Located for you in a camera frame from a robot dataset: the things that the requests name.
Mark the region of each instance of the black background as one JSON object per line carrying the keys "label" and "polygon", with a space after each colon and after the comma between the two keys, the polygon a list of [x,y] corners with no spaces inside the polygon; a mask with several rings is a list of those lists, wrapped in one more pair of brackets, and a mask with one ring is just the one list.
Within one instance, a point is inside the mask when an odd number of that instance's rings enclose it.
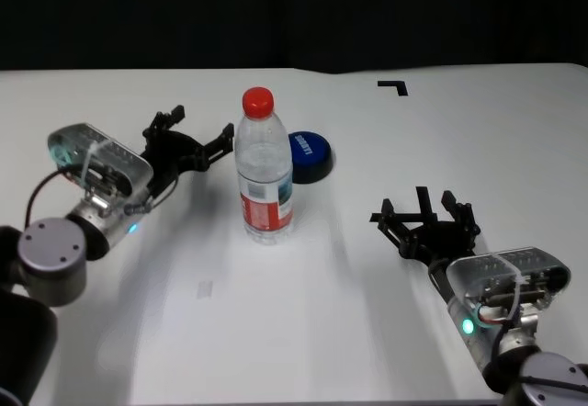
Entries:
{"label": "black background", "polygon": [[588,64],[588,0],[0,0],[0,69]]}

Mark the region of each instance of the white table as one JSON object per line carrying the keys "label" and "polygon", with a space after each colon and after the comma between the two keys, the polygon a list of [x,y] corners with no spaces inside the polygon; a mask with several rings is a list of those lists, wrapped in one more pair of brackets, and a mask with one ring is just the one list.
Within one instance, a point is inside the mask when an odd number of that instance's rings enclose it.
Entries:
{"label": "white table", "polygon": [[[382,79],[404,80],[410,95]],[[443,217],[445,189],[473,204],[479,251],[535,245],[570,267],[537,337],[588,362],[579,66],[0,73],[2,223],[22,226],[31,189],[53,169],[52,130],[87,121],[141,152],[153,114],[182,104],[178,129],[206,142],[238,123],[252,85],[273,90],[288,130],[318,131],[336,152],[327,179],[295,186],[291,238],[246,237],[231,155],[182,177],[57,311],[60,340],[34,405],[493,398],[423,266],[368,223],[385,197],[417,209],[415,186],[429,186]],[[80,196],[55,181],[33,217],[64,215]]]}

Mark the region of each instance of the cable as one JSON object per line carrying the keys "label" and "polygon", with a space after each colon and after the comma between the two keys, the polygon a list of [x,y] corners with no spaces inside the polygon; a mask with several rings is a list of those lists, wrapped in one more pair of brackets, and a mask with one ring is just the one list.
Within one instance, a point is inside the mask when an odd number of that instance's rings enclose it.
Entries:
{"label": "cable", "polygon": [[588,394],[588,387],[586,385],[575,385],[573,383],[568,383],[567,381],[549,380],[548,378],[535,377],[520,377],[518,381],[519,383],[526,383],[527,385],[551,386],[552,388],[575,390],[576,392]]}
{"label": "cable", "polygon": [[502,325],[506,321],[506,319],[502,319],[499,321],[497,321],[495,319],[488,319],[481,314],[480,308],[481,308],[481,304],[478,304],[478,306],[476,307],[476,312],[478,313],[478,320],[481,321],[482,323],[486,323],[488,326],[495,326],[495,325]]}
{"label": "cable", "polygon": [[177,183],[179,183],[179,180],[180,180],[180,177],[178,175],[176,175],[174,185],[172,186],[170,191],[167,193],[167,195],[165,195],[159,201],[157,201],[156,204],[151,205],[151,210],[157,209],[159,206],[161,206],[164,203],[164,201],[166,201],[169,197],[172,196],[172,194],[175,192],[175,189],[177,188]]}
{"label": "cable", "polygon": [[70,174],[72,172],[81,170],[83,167],[84,166],[82,164],[65,165],[64,167],[60,167],[52,174],[49,174],[45,176],[45,178],[43,178],[43,180],[35,187],[33,193],[30,195],[30,198],[28,199],[27,212],[25,214],[25,229],[28,228],[28,226],[30,225],[30,213],[33,209],[33,202],[35,202],[35,198],[37,197],[41,189],[45,187],[45,185],[47,185],[47,183],[49,183],[55,176]]}
{"label": "cable", "polygon": [[172,196],[172,194],[175,192],[175,189],[177,188],[177,184],[179,183],[179,175],[175,176],[175,180],[174,180],[174,184],[172,185],[172,188],[170,189],[169,192],[167,192],[167,194],[162,197],[159,201],[157,201],[155,204],[152,204],[150,202],[147,202],[147,200],[145,200],[142,204],[129,204],[125,206],[125,214],[127,216],[130,215],[146,215],[147,213],[151,213],[152,210],[157,209],[159,206],[161,206],[169,197]]}
{"label": "cable", "polygon": [[498,357],[498,350],[500,348],[500,342],[502,341],[504,335],[508,332],[508,330],[510,330],[511,328],[513,328],[515,326],[516,322],[518,321],[518,316],[519,316],[520,310],[521,310],[520,306],[517,306],[516,309],[514,310],[514,317],[516,318],[516,320],[504,319],[503,326],[501,327],[498,334],[496,334],[496,338],[494,338],[494,342],[492,343],[491,362],[496,361],[496,357]]}
{"label": "cable", "polygon": [[433,257],[433,260],[431,261],[431,264],[429,264],[429,266],[427,267],[427,275],[429,275],[429,280],[431,281],[431,283],[433,284],[435,289],[437,291],[439,291],[439,285],[437,284],[437,282],[433,278],[433,274],[439,268],[441,268],[443,265],[450,263],[451,259],[449,259],[448,257],[446,257],[445,259],[436,259],[436,258],[437,258],[437,256],[435,255]]}

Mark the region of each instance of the zip tie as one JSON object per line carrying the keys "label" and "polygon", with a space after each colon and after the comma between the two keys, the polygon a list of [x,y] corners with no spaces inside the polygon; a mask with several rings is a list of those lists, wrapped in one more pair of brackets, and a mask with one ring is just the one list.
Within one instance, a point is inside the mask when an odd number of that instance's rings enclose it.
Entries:
{"label": "zip tie", "polygon": [[507,268],[510,268],[514,271],[514,299],[513,299],[513,306],[511,307],[510,311],[508,311],[508,315],[506,316],[507,321],[511,321],[516,313],[516,307],[518,307],[519,301],[521,299],[521,285],[526,283],[526,279],[521,274],[521,270],[518,267],[504,259],[499,254],[493,254],[492,257],[494,259],[499,260],[502,262]]}
{"label": "zip tie", "polygon": [[107,144],[110,144],[111,140],[102,140],[101,142],[92,141],[90,143],[90,148],[88,149],[88,153],[85,155],[84,158],[84,166],[82,167],[82,176],[80,177],[80,187],[85,188],[85,176],[88,173],[88,168],[90,166],[90,159],[92,155],[98,153],[100,149],[102,149]]}

